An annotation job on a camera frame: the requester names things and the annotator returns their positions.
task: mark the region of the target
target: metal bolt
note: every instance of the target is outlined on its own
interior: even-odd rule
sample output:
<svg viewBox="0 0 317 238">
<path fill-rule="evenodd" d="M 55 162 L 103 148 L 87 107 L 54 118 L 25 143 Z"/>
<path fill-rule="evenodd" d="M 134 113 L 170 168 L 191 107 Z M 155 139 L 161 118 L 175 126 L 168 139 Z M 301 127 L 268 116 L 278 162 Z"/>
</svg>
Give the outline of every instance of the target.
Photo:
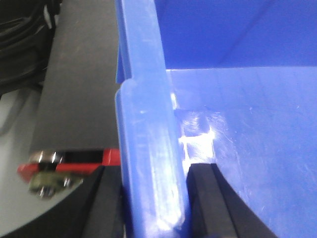
<svg viewBox="0 0 317 238">
<path fill-rule="evenodd" d="M 37 151 L 31 154 L 30 163 L 62 163 L 64 154 L 51 150 Z"/>
<path fill-rule="evenodd" d="M 55 195 L 55 189 L 53 187 L 43 186 L 43 187 L 39 188 L 37 195 L 41 199 L 48 199 L 48 198 L 51 198 Z"/>
<path fill-rule="evenodd" d="M 64 179 L 64 187 L 72 187 L 73 181 L 70 178 Z"/>
</svg>

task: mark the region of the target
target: white surface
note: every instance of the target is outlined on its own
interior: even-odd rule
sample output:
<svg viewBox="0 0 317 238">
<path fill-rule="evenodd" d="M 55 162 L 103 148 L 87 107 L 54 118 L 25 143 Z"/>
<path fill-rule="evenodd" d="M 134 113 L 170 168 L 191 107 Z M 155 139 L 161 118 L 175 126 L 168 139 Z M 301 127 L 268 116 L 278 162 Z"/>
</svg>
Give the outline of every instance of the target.
<svg viewBox="0 0 317 238">
<path fill-rule="evenodd" d="M 29 89 L 0 99 L 0 236 L 38 217 L 70 192 L 41 201 L 16 173 L 18 165 L 28 161 L 39 99 L 40 94 Z"/>
</svg>

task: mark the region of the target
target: gray panel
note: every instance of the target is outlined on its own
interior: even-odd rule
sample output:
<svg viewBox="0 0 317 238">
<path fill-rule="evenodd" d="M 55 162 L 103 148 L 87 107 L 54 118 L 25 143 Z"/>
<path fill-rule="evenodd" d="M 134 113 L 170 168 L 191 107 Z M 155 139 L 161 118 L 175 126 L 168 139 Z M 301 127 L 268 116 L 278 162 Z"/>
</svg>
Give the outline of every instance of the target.
<svg viewBox="0 0 317 238">
<path fill-rule="evenodd" d="M 63 1 L 31 151 L 118 147 L 113 0 Z"/>
</svg>

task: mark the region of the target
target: bin floor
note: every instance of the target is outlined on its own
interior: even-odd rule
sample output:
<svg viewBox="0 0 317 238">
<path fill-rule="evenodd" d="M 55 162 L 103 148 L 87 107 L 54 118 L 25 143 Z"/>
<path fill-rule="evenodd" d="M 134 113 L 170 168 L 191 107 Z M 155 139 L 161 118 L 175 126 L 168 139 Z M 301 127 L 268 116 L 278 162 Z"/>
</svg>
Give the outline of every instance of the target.
<svg viewBox="0 0 317 238">
<path fill-rule="evenodd" d="M 317 224 L 317 67 L 168 70 L 185 170 L 216 162 L 281 238 Z"/>
</svg>

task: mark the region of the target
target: blue plastic bin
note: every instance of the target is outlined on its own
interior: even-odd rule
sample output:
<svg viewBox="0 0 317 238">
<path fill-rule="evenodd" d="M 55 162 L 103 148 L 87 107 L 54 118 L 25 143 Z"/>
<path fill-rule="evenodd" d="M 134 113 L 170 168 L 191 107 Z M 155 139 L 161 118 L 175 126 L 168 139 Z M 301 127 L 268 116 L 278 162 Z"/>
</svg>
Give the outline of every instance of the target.
<svg viewBox="0 0 317 238">
<path fill-rule="evenodd" d="M 216 162 L 280 238 L 317 236 L 317 1 L 117 0 L 129 237 L 190 237 Z"/>
</svg>

